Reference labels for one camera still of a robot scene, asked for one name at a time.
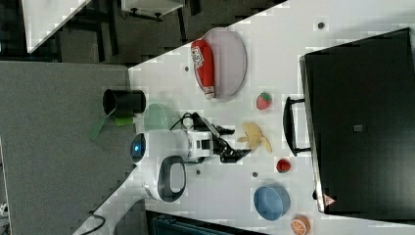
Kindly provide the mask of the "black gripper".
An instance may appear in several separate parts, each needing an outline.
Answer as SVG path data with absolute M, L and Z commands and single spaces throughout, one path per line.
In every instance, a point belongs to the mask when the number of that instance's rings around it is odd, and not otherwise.
M 213 153 L 219 156 L 223 164 L 235 164 L 251 152 L 250 149 L 234 150 L 222 135 L 232 135 L 234 129 L 222 127 L 220 125 L 211 124 L 206 118 L 195 114 L 195 129 L 198 131 L 210 131 L 213 141 Z

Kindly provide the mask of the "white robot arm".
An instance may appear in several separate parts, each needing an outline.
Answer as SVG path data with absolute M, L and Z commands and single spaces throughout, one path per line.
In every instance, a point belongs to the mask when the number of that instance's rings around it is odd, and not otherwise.
M 211 124 L 198 113 L 187 113 L 190 128 L 155 129 L 138 133 L 130 145 L 130 158 L 143 174 L 146 194 L 157 201 L 172 203 L 185 191 L 185 164 L 201 164 L 217 157 L 223 164 L 235 164 L 249 149 L 234 149 L 222 135 L 234 130 Z

